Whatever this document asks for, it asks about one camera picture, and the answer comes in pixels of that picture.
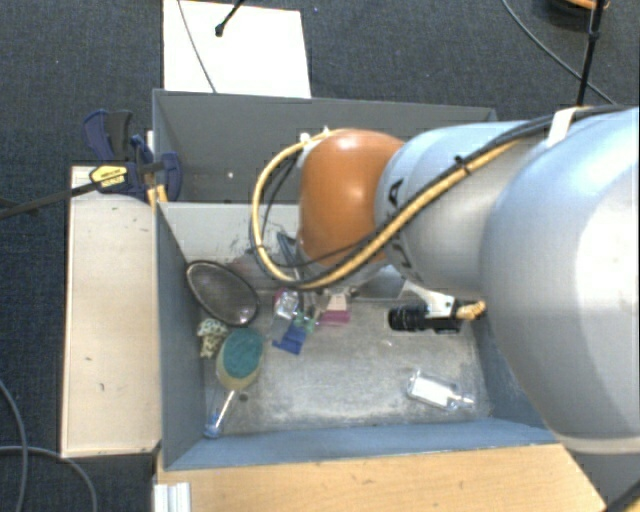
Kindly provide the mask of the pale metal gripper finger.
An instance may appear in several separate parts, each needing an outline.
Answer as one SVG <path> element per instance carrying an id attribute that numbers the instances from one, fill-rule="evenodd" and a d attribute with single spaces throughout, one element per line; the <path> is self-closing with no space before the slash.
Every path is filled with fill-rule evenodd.
<path id="1" fill-rule="evenodd" d="M 271 341 L 280 341 L 284 337 L 294 320 L 298 304 L 296 291 L 282 289 L 276 294 L 268 335 Z"/>

